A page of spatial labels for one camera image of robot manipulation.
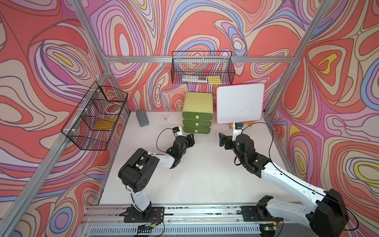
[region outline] green drawer unit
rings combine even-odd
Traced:
[[[190,126],[183,126],[184,132],[190,132],[190,133],[203,133],[208,134],[210,133],[211,129],[209,127],[190,127]]]
[[[210,127],[212,122],[209,120],[183,119],[183,125],[191,127]]]
[[[183,105],[183,131],[210,133],[213,118],[213,95],[210,93],[187,92]]]

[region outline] white tabletop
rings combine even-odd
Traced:
[[[169,116],[164,122],[162,115]],[[265,195],[282,201],[297,201],[278,186],[258,178],[245,168],[234,165],[234,153],[219,147],[218,133],[232,135],[228,124],[219,125],[214,116],[210,134],[195,134],[195,145],[187,149],[174,169],[157,168],[146,186],[153,204],[204,204],[257,202]],[[131,197],[118,177],[123,164],[138,149],[161,153],[155,147],[164,128],[182,126],[182,113],[147,112],[149,125],[140,127],[132,112],[125,128],[120,147],[111,168],[100,204],[130,204]],[[244,131],[254,140],[256,152],[268,157],[271,134],[265,124],[253,124]],[[158,147],[165,151],[172,146],[174,135],[164,131]],[[272,160],[284,168],[275,144],[271,148]]]

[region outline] wall-mounted wire basket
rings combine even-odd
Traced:
[[[105,151],[128,99],[128,93],[112,86],[96,91],[68,133],[62,132],[81,150]]]
[[[172,83],[231,85],[235,75],[231,57],[227,50],[173,51]]]

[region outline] whiteboard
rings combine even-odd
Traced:
[[[217,123],[260,120],[264,93],[265,85],[263,83],[217,87]]]

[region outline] black cable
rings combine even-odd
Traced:
[[[158,148],[158,139],[159,139],[159,136],[162,134],[162,132],[161,132],[161,133],[158,135],[158,137],[157,137],[157,149],[158,149],[158,150],[160,150],[160,149]]]
[[[164,226],[164,222],[163,222],[162,219],[159,217],[159,215],[158,215],[157,213],[153,213],[153,214],[156,214],[156,215],[157,215],[157,217],[158,217],[159,220],[160,220],[160,223],[163,223],[163,231],[162,231],[162,233],[161,233],[160,235],[156,236],[156,237],[159,237],[159,236],[161,236],[161,235],[164,233],[166,227]]]
[[[234,158],[234,164],[235,164],[236,166],[238,166],[238,165],[242,165],[242,162],[240,162],[239,164],[236,164],[236,160],[237,160],[237,156]]]
[[[268,158],[270,159],[270,162],[273,164],[273,166],[274,166],[274,167],[275,167],[275,168],[276,168],[281,174],[284,174],[285,176],[287,176],[289,179],[291,179],[291,180],[294,181],[295,183],[300,184],[301,186],[303,186],[303,187],[305,187],[305,188],[311,190],[312,192],[317,193],[317,194],[319,194],[319,195],[321,195],[321,196],[323,196],[323,197],[325,197],[325,198],[327,198],[327,199],[329,199],[329,200],[331,200],[331,201],[337,203],[337,204],[340,205],[341,207],[345,208],[348,212],[350,212],[350,214],[351,214],[351,215],[355,218],[355,220],[357,221],[357,226],[356,226],[354,229],[343,229],[344,231],[354,231],[354,230],[356,230],[356,229],[359,228],[359,221],[358,221],[357,217],[356,217],[356,216],[353,214],[353,212],[350,211],[347,207],[345,207],[345,206],[341,205],[339,202],[337,202],[337,201],[335,201],[335,200],[333,200],[333,199],[331,199],[331,198],[329,198],[329,197],[327,197],[327,196],[325,196],[325,195],[323,195],[323,194],[317,192],[316,190],[313,190],[313,189],[311,189],[310,187],[307,187],[307,186],[305,186],[305,185],[299,183],[298,181],[296,181],[296,180],[292,179],[290,176],[288,176],[286,173],[283,173],[283,171],[281,171],[279,168],[277,168],[276,165],[274,164],[274,162],[271,160],[271,156],[270,156],[271,146],[273,145],[273,141],[274,141],[274,131],[273,131],[273,129],[272,129],[267,123],[265,123],[265,122],[256,122],[256,123],[253,123],[253,124],[266,124],[267,127],[269,127],[269,128],[271,129],[272,139],[271,139],[270,148],[268,149]],[[250,125],[248,125],[247,127],[245,127],[245,128],[242,130],[241,134],[242,134],[243,131],[244,131],[246,128],[248,128],[248,127],[250,127]]]
[[[281,233],[282,230],[283,230],[283,227],[284,227],[284,219],[283,219],[283,221],[282,221],[282,228],[280,228],[279,233],[278,233],[275,237],[278,237],[278,236],[280,235],[280,233]]]
[[[258,213],[258,211],[255,210],[254,213],[248,213],[248,212],[244,212],[244,211],[236,210],[236,213],[239,214],[239,215],[242,215],[242,214],[245,214],[245,215],[256,215],[256,214]]]

